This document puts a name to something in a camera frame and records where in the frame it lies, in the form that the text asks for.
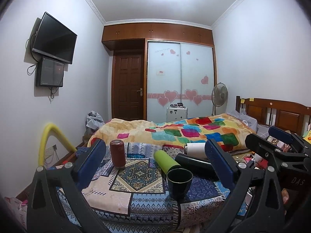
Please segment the right hand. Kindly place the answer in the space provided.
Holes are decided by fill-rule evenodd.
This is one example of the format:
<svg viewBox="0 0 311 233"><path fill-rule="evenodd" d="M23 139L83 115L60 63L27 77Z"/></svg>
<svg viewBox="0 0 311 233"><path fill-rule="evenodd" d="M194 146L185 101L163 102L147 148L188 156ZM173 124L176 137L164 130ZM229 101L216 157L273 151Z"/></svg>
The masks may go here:
<svg viewBox="0 0 311 233"><path fill-rule="evenodd" d="M283 189L282 192L282 198L283 198L283 203L284 205L288 203L288 200L289 200L289 193L287 191L287 189Z"/></svg>

